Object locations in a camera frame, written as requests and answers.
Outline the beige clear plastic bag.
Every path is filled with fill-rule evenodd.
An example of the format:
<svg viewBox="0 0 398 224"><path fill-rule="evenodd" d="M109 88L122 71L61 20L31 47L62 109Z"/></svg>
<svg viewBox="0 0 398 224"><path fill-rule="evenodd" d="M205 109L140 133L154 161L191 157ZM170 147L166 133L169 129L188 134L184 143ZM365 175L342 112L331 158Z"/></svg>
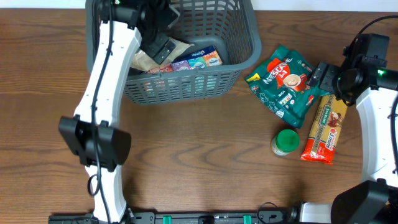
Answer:
<svg viewBox="0 0 398 224"><path fill-rule="evenodd" d="M181 42L171 37L169 38L169 41L175 44L175 48L173 50L169 50L168 56L164 58L164 61L162 63L155 62L144 51L139 50L133 57L130 67L144 72L148 72L153 68L164 67L166 65L171 64L177 57L181 56L184 53L184 51L186 51L188 48L193 47L195 45L195 44L187 44L185 42Z"/></svg>

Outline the colourful tissue multipack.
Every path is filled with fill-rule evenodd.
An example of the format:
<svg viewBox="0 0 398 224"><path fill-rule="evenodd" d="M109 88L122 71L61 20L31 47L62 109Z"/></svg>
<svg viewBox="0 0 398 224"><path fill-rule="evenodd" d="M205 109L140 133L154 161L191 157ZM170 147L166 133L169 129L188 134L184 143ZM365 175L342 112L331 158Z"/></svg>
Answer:
<svg viewBox="0 0 398 224"><path fill-rule="evenodd" d="M205 47L204 49L198 50L194 53L182 56L175 59L172 63L163 66L153 68L148 73L171 73L181 72L185 70L203 69L205 67L214 67L222 65L223 61L219 56L217 50L213 45Z"/></svg>

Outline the grey plastic basket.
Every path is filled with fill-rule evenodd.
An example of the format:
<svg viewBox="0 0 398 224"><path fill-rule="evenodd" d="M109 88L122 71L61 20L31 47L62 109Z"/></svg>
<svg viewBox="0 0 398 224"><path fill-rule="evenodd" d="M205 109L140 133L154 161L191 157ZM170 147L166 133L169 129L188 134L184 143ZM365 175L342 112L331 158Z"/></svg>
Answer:
<svg viewBox="0 0 398 224"><path fill-rule="evenodd" d="M195 44L181 57L213 45L223 64L171 73L131 68L123 96L135 103L157 104L224 95L261 53L250 1L171 1L171 4L180 16L165 34Z"/></svg>

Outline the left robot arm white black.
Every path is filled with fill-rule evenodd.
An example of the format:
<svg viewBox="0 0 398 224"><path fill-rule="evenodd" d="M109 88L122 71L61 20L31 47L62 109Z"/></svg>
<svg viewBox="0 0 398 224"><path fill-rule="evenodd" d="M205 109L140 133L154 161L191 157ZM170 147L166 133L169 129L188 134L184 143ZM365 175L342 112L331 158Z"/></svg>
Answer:
<svg viewBox="0 0 398 224"><path fill-rule="evenodd" d="M179 18L170 1L87 1L86 65L90 79L72 117L63 116L59 132L88 173L91 214L50 217L55 223L130 223L122 187L122 166L131 135L119 128L121 99L137 51L163 61L170 53L166 29Z"/></svg>

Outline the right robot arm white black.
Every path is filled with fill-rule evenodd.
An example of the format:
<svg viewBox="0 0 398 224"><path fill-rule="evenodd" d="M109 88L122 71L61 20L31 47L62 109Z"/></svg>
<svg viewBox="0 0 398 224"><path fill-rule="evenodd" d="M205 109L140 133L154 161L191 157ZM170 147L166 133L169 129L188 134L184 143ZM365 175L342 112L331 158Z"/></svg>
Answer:
<svg viewBox="0 0 398 224"><path fill-rule="evenodd" d="M359 113L360 184L332 203L303 203L299 223L397 223L397 71L387 69L389 37L359 34L341 66L319 63L309 79Z"/></svg>

